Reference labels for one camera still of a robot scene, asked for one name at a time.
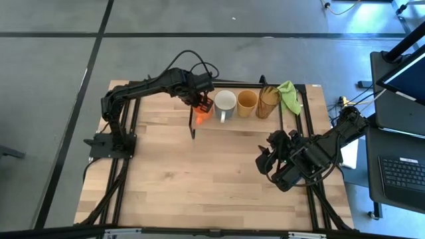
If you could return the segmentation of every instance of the mug handle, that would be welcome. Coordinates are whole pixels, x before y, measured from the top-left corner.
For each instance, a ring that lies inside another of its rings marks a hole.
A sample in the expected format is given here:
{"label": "mug handle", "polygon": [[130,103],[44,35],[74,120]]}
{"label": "mug handle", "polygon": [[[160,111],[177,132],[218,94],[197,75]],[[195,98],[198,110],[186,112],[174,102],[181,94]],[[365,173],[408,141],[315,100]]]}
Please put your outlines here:
{"label": "mug handle", "polygon": [[224,123],[224,119],[226,118],[226,112],[221,112],[221,119],[220,119],[220,122],[221,123]]}

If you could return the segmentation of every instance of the keyboard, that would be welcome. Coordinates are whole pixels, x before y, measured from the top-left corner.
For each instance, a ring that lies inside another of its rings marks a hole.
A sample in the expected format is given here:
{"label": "keyboard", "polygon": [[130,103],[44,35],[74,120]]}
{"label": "keyboard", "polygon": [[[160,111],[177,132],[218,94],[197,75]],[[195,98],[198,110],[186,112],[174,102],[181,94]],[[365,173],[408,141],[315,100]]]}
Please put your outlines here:
{"label": "keyboard", "polygon": [[400,157],[379,157],[386,186],[425,192],[425,163]]}

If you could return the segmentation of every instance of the laptop screen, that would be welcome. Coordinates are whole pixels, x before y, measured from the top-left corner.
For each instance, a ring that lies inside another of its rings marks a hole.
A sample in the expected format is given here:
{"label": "laptop screen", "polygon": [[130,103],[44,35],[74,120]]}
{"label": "laptop screen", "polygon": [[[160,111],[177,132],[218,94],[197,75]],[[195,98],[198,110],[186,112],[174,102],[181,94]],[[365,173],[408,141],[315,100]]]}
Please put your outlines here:
{"label": "laptop screen", "polygon": [[425,102],[425,52],[384,80],[383,84],[405,98]]}

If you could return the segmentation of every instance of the chair wheel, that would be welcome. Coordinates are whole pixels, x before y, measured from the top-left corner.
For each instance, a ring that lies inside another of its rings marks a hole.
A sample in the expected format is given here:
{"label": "chair wheel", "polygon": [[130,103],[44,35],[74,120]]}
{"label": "chair wheel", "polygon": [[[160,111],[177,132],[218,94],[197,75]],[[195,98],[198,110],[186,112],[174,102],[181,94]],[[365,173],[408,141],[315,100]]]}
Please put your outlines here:
{"label": "chair wheel", "polygon": [[378,217],[375,217],[375,215],[373,214],[373,212],[368,212],[367,215],[372,218],[373,220],[379,220]]}

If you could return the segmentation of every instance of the metal bracket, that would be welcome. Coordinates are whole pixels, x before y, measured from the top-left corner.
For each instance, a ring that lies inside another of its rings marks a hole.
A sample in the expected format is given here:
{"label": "metal bracket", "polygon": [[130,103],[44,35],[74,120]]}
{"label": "metal bracket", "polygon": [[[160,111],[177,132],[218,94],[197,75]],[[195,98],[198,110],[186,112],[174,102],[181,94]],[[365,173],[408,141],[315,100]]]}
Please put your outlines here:
{"label": "metal bracket", "polygon": [[112,134],[98,133],[94,139],[85,139],[84,142],[92,147],[90,157],[93,158],[116,158],[116,159],[131,159],[134,155],[135,141],[137,135],[129,133],[127,137],[127,149],[123,151],[112,150]]}
{"label": "metal bracket", "polygon": [[288,238],[294,239],[326,239],[325,234],[307,233],[307,232],[289,232]]}
{"label": "metal bracket", "polygon": [[105,236],[141,234],[141,232],[141,228],[107,229],[105,230]]}

